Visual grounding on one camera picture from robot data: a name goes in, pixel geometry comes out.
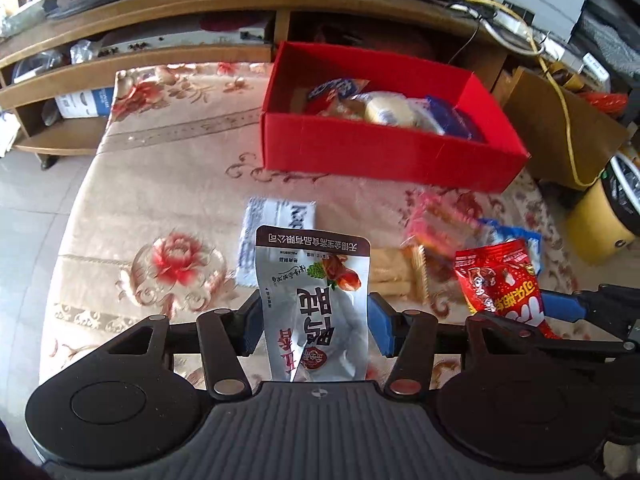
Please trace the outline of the red cola candy bag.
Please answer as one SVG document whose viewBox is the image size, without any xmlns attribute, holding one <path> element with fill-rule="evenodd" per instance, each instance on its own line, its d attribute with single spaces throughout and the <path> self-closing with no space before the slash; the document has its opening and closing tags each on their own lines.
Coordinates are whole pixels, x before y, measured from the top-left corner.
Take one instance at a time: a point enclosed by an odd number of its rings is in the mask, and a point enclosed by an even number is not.
<svg viewBox="0 0 640 480">
<path fill-rule="evenodd" d="M 472 314 L 491 313 L 559 339 L 546 321 L 524 240 L 459 250 L 454 255 L 454 274 Z"/>
</svg>

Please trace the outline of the silver chicken snack pouch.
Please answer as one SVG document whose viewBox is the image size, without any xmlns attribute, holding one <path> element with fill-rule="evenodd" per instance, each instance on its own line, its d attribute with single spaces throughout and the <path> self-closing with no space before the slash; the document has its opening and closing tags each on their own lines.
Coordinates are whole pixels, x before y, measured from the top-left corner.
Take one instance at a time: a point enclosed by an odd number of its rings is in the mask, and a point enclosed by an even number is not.
<svg viewBox="0 0 640 480">
<path fill-rule="evenodd" d="M 292 230 L 286 245 L 256 246 L 256 274 L 275 382 L 366 378 L 370 243 Z"/>
</svg>

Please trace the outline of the dark blue wafer packet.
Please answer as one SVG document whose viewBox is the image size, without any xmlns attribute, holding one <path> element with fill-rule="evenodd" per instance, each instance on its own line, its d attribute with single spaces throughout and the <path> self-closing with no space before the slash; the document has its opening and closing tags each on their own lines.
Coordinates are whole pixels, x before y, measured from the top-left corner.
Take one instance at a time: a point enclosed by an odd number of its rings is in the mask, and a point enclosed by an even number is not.
<svg viewBox="0 0 640 480">
<path fill-rule="evenodd" d="M 428 109 L 447 136 L 484 143 L 485 138 L 471 117 L 437 96 L 427 96 Z"/>
</svg>

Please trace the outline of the clear bread bun packet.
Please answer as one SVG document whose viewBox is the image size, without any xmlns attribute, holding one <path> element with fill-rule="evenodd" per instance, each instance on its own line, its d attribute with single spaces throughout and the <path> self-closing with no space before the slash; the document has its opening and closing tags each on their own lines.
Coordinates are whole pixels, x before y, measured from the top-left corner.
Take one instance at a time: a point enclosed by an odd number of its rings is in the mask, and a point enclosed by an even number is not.
<svg viewBox="0 0 640 480">
<path fill-rule="evenodd" d="M 352 96 L 357 110 L 369 124 L 407 129 L 419 129 L 440 134 L 445 129 L 437 121 L 427 100 L 407 98 L 395 92 L 366 92 Z"/>
</svg>

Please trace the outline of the blue-topped orange snack bag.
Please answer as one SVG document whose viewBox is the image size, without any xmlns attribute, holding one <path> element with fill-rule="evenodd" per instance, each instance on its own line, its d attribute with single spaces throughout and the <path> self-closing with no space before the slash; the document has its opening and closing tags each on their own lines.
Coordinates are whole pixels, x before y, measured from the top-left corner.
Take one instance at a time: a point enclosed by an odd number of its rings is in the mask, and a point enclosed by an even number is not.
<svg viewBox="0 0 640 480">
<path fill-rule="evenodd" d="M 305 96 L 305 115 L 328 116 L 337 114 L 342 103 L 359 94 L 367 87 L 367 79 L 335 78 L 310 89 Z"/>
</svg>

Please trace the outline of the gold foil snack packet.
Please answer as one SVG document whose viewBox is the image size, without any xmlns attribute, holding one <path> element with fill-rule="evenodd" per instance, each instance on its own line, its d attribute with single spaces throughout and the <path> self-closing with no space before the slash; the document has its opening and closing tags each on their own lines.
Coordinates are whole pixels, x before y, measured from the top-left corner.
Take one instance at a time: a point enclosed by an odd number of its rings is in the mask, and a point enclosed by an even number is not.
<svg viewBox="0 0 640 480">
<path fill-rule="evenodd" d="M 385 298 L 407 297 L 427 304 L 426 252 L 421 245 L 371 250 L 369 290 Z"/>
</svg>

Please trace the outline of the yellow bucket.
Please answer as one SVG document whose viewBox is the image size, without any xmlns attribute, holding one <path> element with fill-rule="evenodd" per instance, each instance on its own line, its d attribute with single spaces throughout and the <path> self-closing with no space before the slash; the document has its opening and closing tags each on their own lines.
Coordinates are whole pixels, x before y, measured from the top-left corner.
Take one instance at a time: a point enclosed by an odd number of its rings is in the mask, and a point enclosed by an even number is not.
<svg viewBox="0 0 640 480">
<path fill-rule="evenodd" d="M 639 168 L 618 152 L 565 219 L 573 252 L 600 266 L 639 237 Z"/>
</svg>

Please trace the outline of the clear red-print snack pack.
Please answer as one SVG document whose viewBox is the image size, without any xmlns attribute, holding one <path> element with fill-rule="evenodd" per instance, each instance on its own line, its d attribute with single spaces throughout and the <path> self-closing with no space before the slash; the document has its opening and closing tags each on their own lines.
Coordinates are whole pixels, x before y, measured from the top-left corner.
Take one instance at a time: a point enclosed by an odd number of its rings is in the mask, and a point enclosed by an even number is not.
<svg viewBox="0 0 640 480">
<path fill-rule="evenodd" d="M 459 250 L 471 248 L 483 234 L 483 223 L 457 210 L 442 196 L 422 192 L 409 214 L 405 244 L 452 259 Z"/>
</svg>

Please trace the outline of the white Kaprons wafer packet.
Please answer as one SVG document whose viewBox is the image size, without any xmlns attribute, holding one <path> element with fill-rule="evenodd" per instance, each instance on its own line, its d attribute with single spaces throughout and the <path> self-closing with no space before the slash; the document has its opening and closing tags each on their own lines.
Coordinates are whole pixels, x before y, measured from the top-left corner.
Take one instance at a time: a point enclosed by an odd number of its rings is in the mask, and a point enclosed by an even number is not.
<svg viewBox="0 0 640 480">
<path fill-rule="evenodd" d="M 315 202 L 251 197 L 245 208 L 239 237 L 235 283 L 243 287 L 257 287 L 256 246 L 284 247 L 284 234 L 292 230 L 313 230 L 316 210 Z"/>
</svg>

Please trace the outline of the floral beige tablecloth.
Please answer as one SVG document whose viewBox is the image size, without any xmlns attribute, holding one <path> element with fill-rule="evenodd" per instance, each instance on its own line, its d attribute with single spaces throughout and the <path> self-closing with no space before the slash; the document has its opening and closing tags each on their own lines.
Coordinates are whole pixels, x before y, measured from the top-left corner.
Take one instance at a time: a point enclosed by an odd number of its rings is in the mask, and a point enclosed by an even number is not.
<svg viewBox="0 0 640 480">
<path fill-rule="evenodd" d="M 268 63 L 170 64 L 122 70 L 106 131 L 80 187 L 56 259 L 40 376 L 49 379 L 148 316 L 194 321 L 236 309 L 257 287 L 235 283 L 251 197 L 315 202 L 314 230 L 403 248 L 422 192 L 473 218 L 542 237 L 540 286 L 574 292 L 575 275 L 538 186 L 519 174 L 501 194 L 269 170 L 260 152 Z M 385 298 L 461 324 L 457 279 L 426 252 L 427 304 Z"/>
</svg>

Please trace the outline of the brown cardboard box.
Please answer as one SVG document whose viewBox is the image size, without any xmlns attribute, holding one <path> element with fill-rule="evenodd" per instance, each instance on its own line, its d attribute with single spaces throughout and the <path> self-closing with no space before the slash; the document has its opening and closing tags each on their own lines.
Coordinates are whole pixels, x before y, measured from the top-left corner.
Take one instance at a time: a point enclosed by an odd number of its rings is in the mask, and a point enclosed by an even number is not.
<svg viewBox="0 0 640 480">
<path fill-rule="evenodd" d="M 629 139 L 614 119 L 524 67 L 502 72 L 492 94 L 529 151 L 527 171 L 538 180 L 589 188 Z"/>
</svg>

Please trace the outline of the red cardboard box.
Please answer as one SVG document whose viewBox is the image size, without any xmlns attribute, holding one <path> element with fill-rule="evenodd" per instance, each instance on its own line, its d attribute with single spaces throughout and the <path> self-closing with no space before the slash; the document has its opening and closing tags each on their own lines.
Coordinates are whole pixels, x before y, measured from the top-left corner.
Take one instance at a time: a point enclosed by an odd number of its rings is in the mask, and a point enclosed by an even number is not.
<svg viewBox="0 0 640 480">
<path fill-rule="evenodd" d="M 419 129 L 293 110 L 296 94 L 336 78 L 372 90 L 437 96 L 472 119 L 480 142 Z M 509 119 L 473 73 L 423 58 L 330 44 L 280 44 L 262 103 L 262 163 L 269 170 L 339 174 L 503 192 L 529 154 Z"/>
</svg>

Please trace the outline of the white power strip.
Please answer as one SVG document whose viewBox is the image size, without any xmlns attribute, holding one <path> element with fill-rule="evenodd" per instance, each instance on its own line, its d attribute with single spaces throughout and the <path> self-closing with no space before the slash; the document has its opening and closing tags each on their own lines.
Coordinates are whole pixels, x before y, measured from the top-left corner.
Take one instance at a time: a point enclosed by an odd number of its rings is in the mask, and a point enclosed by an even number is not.
<svg viewBox="0 0 640 480">
<path fill-rule="evenodd" d="M 594 88 L 600 92 L 611 91 L 611 76 L 606 68 L 589 52 L 582 57 L 582 73 L 588 78 Z"/>
</svg>

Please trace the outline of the silver media player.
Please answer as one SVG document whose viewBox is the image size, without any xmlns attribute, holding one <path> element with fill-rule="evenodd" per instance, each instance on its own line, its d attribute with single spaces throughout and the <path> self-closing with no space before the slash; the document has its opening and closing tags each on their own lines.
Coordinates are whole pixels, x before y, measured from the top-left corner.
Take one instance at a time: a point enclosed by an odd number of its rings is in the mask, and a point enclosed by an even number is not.
<svg viewBox="0 0 640 480">
<path fill-rule="evenodd" d="M 235 32 L 209 32 L 191 30 L 190 32 L 168 32 L 167 34 L 130 37 L 109 34 L 105 36 L 98 52 L 99 58 L 134 53 L 138 51 L 207 46 L 244 46 L 244 44 L 268 44 L 263 29 L 236 30 Z"/>
</svg>

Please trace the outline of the wooden TV stand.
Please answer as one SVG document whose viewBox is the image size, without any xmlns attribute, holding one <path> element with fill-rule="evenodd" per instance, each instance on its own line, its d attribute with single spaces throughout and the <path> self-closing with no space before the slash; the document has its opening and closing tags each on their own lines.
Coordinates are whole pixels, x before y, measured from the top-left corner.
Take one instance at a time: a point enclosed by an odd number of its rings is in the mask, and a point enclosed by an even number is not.
<svg viewBox="0 0 640 480">
<path fill-rule="evenodd" d="M 263 29 L 268 44 L 174 47 L 99 58 L 105 36 Z M 54 98 L 110 88 L 115 75 L 156 64 L 268 62 L 285 41 L 352 44 L 448 62 L 492 88 L 506 49 L 459 12 L 418 0 L 120 0 L 47 20 L 1 46 L 1 107 L 17 120 L 17 151 L 43 166 L 91 155 L 102 117 L 64 119 Z"/>
</svg>

